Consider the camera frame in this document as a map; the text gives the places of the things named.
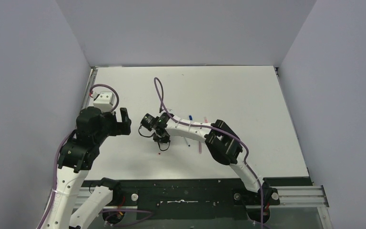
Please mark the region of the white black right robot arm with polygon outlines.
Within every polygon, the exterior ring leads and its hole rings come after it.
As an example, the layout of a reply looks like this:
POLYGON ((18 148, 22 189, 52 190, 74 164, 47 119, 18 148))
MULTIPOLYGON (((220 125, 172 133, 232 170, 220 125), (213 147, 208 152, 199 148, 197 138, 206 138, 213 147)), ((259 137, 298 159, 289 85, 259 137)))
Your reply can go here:
POLYGON ((140 122, 140 128, 150 131, 150 138, 158 145, 169 145, 172 136, 205 144, 211 157, 217 163, 229 166, 242 181, 245 188, 241 193, 242 205, 249 205, 251 199, 259 205, 260 212, 254 214, 248 211, 248 217, 261 224, 269 220, 270 205, 279 203, 279 198, 274 198, 277 191, 250 167, 246 161, 248 148, 224 121, 201 123, 164 112, 157 117, 146 114, 140 122))

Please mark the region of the white blue marker pen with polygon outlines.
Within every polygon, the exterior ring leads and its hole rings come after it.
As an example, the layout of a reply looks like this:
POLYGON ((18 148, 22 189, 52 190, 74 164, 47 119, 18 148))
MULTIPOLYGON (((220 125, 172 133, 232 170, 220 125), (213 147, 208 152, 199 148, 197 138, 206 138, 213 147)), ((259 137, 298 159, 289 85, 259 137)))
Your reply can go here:
POLYGON ((187 144, 188 147, 191 146, 191 144, 189 143, 189 141, 187 140, 187 138, 184 137, 185 143, 187 144))

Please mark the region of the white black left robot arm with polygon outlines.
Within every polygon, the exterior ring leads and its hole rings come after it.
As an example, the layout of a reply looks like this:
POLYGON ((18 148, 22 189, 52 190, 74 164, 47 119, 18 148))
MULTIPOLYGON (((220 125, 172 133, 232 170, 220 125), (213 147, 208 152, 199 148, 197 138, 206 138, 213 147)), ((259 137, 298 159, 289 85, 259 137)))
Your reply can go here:
POLYGON ((93 193, 73 211, 80 189, 100 153, 100 146, 110 136, 129 135, 131 119, 128 110, 120 108, 121 121, 115 112, 102 112, 96 107, 82 109, 76 128, 56 152, 53 186, 39 229, 85 229, 105 206, 120 205, 125 192, 117 180, 103 177, 93 193))

